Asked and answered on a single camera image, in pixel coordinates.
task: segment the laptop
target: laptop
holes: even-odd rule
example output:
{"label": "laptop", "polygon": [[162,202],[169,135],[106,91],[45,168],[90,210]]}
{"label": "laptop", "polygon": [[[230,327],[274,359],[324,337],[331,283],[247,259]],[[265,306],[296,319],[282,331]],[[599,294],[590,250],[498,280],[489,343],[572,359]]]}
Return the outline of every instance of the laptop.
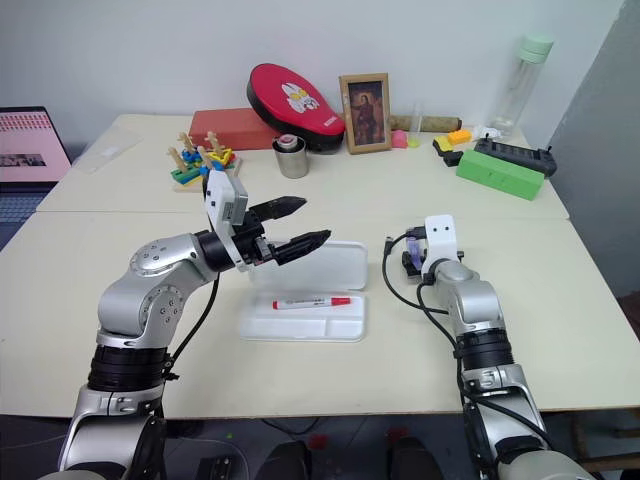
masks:
{"label": "laptop", "polygon": [[0,250],[70,167],[44,107],[0,108]]}

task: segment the laptop screen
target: laptop screen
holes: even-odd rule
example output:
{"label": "laptop screen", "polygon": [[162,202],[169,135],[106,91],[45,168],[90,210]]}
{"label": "laptop screen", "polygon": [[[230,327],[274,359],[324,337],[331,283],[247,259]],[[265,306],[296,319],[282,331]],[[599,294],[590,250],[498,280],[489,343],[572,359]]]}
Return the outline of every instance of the laptop screen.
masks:
{"label": "laptop screen", "polygon": [[71,163],[44,107],[0,108],[0,182],[51,183]]}

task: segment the cartoon print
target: cartoon print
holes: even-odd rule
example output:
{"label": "cartoon print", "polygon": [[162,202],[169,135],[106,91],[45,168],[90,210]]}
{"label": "cartoon print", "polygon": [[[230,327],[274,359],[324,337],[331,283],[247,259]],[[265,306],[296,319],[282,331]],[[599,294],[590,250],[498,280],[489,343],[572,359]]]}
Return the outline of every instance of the cartoon print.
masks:
{"label": "cartoon print", "polygon": [[295,83],[285,83],[282,91],[287,95],[287,102],[298,113],[304,113],[305,109],[315,110],[320,106],[318,101]]}

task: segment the red box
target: red box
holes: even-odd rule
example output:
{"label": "red box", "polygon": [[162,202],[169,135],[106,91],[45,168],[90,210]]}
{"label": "red box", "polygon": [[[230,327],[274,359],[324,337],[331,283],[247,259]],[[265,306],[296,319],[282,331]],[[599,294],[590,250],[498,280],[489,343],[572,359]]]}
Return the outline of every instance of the red box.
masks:
{"label": "red box", "polygon": [[189,130],[193,142],[210,148],[205,140],[207,132],[215,133],[222,145],[234,150],[271,148],[273,137],[280,135],[264,123],[252,108],[201,110],[194,113]]}

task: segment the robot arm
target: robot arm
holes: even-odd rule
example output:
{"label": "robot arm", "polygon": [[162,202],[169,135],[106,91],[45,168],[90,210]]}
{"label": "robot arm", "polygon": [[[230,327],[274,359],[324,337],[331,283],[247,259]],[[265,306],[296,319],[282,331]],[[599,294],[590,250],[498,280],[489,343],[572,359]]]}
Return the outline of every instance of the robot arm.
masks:
{"label": "robot arm", "polygon": [[427,217],[422,238],[427,253],[421,274],[449,312],[465,431],[481,478],[592,479],[551,450],[523,369],[513,360],[498,296],[459,261],[453,218]]}
{"label": "robot arm", "polygon": [[210,173],[205,202],[212,231],[148,243],[102,295],[89,382],[80,389],[60,454],[62,472],[52,479],[80,478],[80,471],[87,479],[156,478],[165,437],[159,412],[174,360],[167,347],[189,296],[225,270],[300,258],[331,233],[310,232],[275,247],[263,237],[262,222],[306,201],[281,197],[246,210],[244,187],[225,172]]}

